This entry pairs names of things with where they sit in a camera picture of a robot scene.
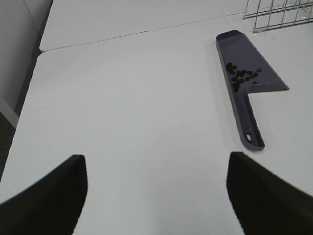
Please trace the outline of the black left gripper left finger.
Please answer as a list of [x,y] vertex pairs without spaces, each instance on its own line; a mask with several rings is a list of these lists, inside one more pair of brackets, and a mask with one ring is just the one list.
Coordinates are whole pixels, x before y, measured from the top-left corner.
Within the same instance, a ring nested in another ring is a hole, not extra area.
[[88,191],[86,160],[73,155],[0,205],[2,235],[71,235]]

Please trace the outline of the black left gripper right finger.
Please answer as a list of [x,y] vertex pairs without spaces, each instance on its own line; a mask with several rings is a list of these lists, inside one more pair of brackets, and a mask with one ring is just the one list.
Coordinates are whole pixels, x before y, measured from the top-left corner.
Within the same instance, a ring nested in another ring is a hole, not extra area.
[[243,152],[230,154],[226,188],[244,234],[313,233],[313,197]]

